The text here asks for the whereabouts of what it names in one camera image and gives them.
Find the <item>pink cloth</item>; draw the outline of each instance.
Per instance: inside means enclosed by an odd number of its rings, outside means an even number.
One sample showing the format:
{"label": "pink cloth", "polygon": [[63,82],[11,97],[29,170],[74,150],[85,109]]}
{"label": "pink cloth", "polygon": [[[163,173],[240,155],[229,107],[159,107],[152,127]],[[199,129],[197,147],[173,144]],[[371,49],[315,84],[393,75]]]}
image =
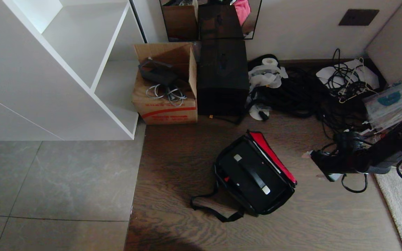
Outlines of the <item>pink cloth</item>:
{"label": "pink cloth", "polygon": [[243,26],[244,21],[246,21],[249,14],[251,14],[251,7],[249,6],[249,1],[236,0],[236,2],[233,3],[233,6],[235,6],[235,10],[238,15],[238,20],[240,21],[240,26]]}

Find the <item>shoulder strap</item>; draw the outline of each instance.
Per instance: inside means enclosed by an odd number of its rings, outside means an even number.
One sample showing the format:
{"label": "shoulder strap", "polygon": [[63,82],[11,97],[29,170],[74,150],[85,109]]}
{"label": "shoulder strap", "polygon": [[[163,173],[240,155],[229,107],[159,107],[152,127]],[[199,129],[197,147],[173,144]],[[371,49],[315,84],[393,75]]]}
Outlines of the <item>shoulder strap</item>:
{"label": "shoulder strap", "polygon": [[193,196],[190,198],[190,206],[193,208],[193,210],[204,210],[208,213],[213,214],[216,218],[218,218],[221,222],[232,222],[232,221],[236,221],[239,218],[242,218],[244,216],[244,208],[241,207],[236,213],[234,213],[233,215],[229,216],[228,218],[226,218],[225,216],[223,216],[222,214],[220,214],[219,212],[213,210],[212,208],[206,207],[206,206],[198,206],[198,205],[194,205],[193,204],[193,200],[195,200],[195,198],[198,197],[202,197],[202,198],[208,198],[208,197],[212,197],[215,194],[218,193],[218,181],[215,180],[215,186],[214,186],[214,191],[209,193],[209,194],[204,194],[204,195],[198,195],[198,196]]}

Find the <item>wall outlet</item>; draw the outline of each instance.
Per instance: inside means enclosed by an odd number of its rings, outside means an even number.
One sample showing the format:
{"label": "wall outlet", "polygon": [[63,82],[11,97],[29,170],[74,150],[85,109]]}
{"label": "wall outlet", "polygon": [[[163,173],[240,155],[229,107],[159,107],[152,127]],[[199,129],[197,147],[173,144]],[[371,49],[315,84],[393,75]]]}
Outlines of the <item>wall outlet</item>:
{"label": "wall outlet", "polygon": [[367,26],[378,14],[378,9],[349,9],[339,25],[342,26]]}

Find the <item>wooden floor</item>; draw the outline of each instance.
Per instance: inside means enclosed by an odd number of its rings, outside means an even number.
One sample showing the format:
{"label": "wooden floor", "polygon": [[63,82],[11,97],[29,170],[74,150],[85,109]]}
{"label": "wooden floor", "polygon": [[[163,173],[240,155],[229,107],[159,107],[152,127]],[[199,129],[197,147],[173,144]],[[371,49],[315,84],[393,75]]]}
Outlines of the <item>wooden floor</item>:
{"label": "wooden floor", "polygon": [[[211,192],[212,163],[246,129],[266,140],[298,181],[295,194],[274,213],[236,222],[189,207],[193,195]],[[146,251],[399,251],[395,226],[372,177],[353,194],[329,182],[306,151],[329,143],[315,118],[273,113],[263,123],[247,117],[240,126],[200,116],[198,124],[149,125],[134,194],[126,250]],[[346,183],[360,189],[362,175]],[[230,215],[238,205],[221,191],[200,200]]]}

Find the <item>black box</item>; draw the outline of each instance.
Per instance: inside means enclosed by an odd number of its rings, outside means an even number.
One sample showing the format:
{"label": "black box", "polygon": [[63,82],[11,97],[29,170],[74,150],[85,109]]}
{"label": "black box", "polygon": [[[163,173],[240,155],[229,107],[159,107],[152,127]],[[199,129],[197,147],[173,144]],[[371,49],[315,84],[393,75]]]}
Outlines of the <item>black box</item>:
{"label": "black box", "polygon": [[198,69],[198,114],[240,116],[249,94],[243,40],[204,40]]}

